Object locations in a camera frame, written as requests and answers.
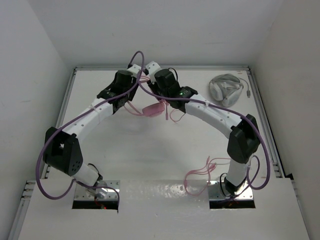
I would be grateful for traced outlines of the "pink headphones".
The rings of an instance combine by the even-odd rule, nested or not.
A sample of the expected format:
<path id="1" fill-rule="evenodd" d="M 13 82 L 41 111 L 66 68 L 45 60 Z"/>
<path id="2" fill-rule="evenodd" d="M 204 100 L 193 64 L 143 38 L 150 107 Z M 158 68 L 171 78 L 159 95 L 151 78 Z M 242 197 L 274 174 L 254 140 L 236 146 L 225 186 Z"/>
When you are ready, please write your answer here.
<path id="1" fill-rule="evenodd" d="M 136 109 L 130 102 L 128 103 L 128 105 L 132 108 L 133 111 L 130 111 L 126 106 L 124 106 L 124 109 L 130 114 L 138 117 L 153 118 L 161 115 L 165 111 L 165 104 L 163 102 L 157 102 L 146 106 L 141 111 Z"/>

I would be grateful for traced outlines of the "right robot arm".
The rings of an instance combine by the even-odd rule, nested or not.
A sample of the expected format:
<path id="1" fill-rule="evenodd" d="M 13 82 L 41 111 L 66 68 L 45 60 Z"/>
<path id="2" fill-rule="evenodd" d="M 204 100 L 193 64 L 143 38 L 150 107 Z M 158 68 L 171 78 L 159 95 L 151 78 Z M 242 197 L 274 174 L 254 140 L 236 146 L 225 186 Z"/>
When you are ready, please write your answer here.
<path id="1" fill-rule="evenodd" d="M 237 115 L 210 107 L 211 102 L 195 89 L 180 86 L 174 73 L 167 68 L 148 70 L 148 76 L 148 86 L 155 95 L 167 98 L 171 107 L 203 120 L 228 139 L 227 154 L 231 160 L 224 186 L 234 195 L 243 185 L 249 161 L 260 145 L 252 127 Z"/>

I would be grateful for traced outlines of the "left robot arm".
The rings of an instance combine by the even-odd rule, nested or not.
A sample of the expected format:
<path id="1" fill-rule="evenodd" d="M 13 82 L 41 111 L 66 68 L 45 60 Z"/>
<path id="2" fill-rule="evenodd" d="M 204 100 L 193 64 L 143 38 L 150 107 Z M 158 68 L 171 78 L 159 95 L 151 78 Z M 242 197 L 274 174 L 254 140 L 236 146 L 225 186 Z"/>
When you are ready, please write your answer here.
<path id="1" fill-rule="evenodd" d="M 70 124 L 66 124 L 62 130 L 50 128 L 45 136 L 47 147 L 43 161 L 76 181 L 94 187 L 101 176 L 84 162 L 81 143 L 103 120 L 133 99 L 140 75 L 140 67 L 132 66 L 117 71 L 111 84 L 97 94 L 91 105 Z"/>

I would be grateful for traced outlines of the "white grey headphones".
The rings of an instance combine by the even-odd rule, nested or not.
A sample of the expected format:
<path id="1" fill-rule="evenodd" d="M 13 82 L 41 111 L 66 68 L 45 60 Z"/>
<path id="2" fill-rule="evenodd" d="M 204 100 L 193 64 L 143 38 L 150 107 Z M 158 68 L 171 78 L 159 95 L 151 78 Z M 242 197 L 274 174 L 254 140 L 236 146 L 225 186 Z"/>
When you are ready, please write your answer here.
<path id="1" fill-rule="evenodd" d="M 244 84 L 230 73 L 215 76 L 209 82 L 209 90 L 213 99 L 225 108 L 233 106 L 239 99 Z"/>

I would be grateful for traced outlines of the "white front board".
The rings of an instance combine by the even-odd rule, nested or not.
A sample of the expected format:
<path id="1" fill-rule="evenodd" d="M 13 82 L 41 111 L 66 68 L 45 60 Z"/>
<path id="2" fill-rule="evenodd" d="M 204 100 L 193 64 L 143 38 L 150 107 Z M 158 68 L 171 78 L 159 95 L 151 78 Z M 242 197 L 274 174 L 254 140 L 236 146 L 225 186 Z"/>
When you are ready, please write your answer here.
<path id="1" fill-rule="evenodd" d="M 255 208 L 210 209 L 207 193 L 185 194 L 179 181 L 120 182 L 118 210 L 73 209 L 74 195 L 32 193 L 21 240 L 306 240 L 288 179 L 253 193 Z"/>

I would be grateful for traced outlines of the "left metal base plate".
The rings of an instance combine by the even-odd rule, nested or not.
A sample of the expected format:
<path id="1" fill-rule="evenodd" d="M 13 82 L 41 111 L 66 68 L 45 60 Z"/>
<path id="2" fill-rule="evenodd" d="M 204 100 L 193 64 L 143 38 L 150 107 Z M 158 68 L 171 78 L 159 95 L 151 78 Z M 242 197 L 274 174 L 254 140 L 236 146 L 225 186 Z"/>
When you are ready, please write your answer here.
<path id="1" fill-rule="evenodd" d="M 120 182 L 118 180 L 101 180 L 97 184 L 98 188 L 87 188 L 79 184 L 75 187 L 75 201 L 117 201 L 120 193 Z"/>

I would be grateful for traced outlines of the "metal base plate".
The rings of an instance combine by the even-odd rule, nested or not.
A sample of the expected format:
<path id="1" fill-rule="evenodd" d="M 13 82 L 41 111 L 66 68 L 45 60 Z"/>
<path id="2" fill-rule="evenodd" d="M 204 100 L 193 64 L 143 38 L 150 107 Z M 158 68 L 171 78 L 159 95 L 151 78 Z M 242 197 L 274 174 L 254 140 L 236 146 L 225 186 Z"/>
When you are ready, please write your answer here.
<path id="1" fill-rule="evenodd" d="M 234 199 L 236 201 L 253 201 L 254 194 L 248 182 L 245 181 L 241 187 L 231 195 L 226 187 L 224 180 L 212 180 L 207 187 L 208 198 L 213 202 L 220 202 L 228 199 Z"/>
<path id="2" fill-rule="evenodd" d="M 101 180 L 97 184 L 98 188 L 87 188 L 79 184 L 75 187 L 75 201 L 117 201 L 120 193 L 120 182 L 118 180 Z"/>

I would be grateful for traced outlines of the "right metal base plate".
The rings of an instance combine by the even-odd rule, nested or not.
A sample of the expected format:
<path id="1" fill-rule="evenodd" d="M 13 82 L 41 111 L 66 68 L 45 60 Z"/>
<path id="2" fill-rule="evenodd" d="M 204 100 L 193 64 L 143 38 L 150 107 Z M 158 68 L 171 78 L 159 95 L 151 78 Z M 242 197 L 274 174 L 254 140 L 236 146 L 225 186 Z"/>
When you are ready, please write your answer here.
<path id="1" fill-rule="evenodd" d="M 228 199 L 234 199 L 236 201 L 253 201 L 254 194 L 248 182 L 245 181 L 241 187 L 231 195 L 226 187 L 224 180 L 212 180 L 207 187 L 208 198 L 213 202 L 220 202 Z"/>

